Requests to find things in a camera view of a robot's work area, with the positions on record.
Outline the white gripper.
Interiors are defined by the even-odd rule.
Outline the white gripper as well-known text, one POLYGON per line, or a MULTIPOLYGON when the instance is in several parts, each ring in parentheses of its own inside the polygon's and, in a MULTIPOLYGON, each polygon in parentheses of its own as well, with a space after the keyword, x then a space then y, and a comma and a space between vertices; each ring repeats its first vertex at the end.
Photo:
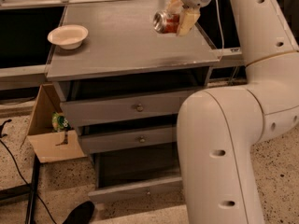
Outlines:
POLYGON ((177 36, 185 36, 197 23, 200 17, 199 7, 206 7, 211 0, 170 0, 166 11, 170 14, 179 14, 181 7, 184 5, 179 14, 179 23, 177 36))

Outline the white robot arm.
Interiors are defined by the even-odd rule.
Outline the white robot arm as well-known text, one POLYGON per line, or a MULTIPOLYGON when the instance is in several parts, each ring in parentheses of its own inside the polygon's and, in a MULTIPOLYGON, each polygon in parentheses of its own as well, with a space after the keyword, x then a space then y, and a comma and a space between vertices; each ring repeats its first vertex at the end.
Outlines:
POLYGON ((264 224, 252 145, 298 123, 299 50, 277 0, 230 0, 247 84, 198 91, 178 112, 190 224, 264 224))

